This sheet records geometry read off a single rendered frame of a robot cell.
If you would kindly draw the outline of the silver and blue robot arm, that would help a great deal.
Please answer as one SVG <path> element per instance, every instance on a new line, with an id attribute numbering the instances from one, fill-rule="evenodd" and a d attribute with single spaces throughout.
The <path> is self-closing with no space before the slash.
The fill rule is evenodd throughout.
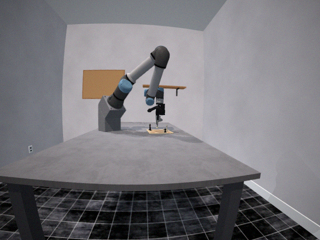
<path id="1" fill-rule="evenodd" d="M 164 69 L 166 69 L 168 61 L 170 58 L 170 53 L 165 46 L 157 46 L 153 52 L 150 53 L 150 56 L 143 61 L 138 67 L 136 67 L 131 73 L 121 77 L 121 81 L 116 87 L 113 94 L 111 94 L 107 102 L 108 104 L 115 108 L 121 109 L 124 103 L 125 98 L 131 92 L 133 85 L 136 83 L 136 80 L 140 78 L 144 73 L 146 73 L 153 66 L 154 71 L 152 74 L 151 82 L 149 89 L 144 90 L 144 96 L 146 98 L 146 104 L 152 106 L 156 103 L 164 103 L 164 88 L 159 87 Z"/>

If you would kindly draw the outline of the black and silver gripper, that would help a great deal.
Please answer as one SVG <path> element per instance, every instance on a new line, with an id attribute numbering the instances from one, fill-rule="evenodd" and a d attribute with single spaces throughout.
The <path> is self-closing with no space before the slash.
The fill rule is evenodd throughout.
<path id="1" fill-rule="evenodd" d="M 156 119 L 156 125 L 158 126 L 158 123 L 163 121 L 163 119 L 161 119 L 160 115 L 165 115 L 165 104 L 164 103 L 156 103 L 156 105 L 159 106 L 159 108 L 156 109 L 155 111 L 155 119 Z"/>

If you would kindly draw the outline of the brown and cream chessboard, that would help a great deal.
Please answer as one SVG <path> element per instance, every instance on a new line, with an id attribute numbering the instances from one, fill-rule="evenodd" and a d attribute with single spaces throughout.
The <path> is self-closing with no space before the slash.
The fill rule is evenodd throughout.
<path id="1" fill-rule="evenodd" d="M 164 130 L 163 129 L 152 129 L 152 130 L 148 130 L 147 129 L 147 132 L 149 134 L 174 134 L 173 132 L 171 132 L 170 130 L 166 131 L 166 132 L 163 132 Z"/>

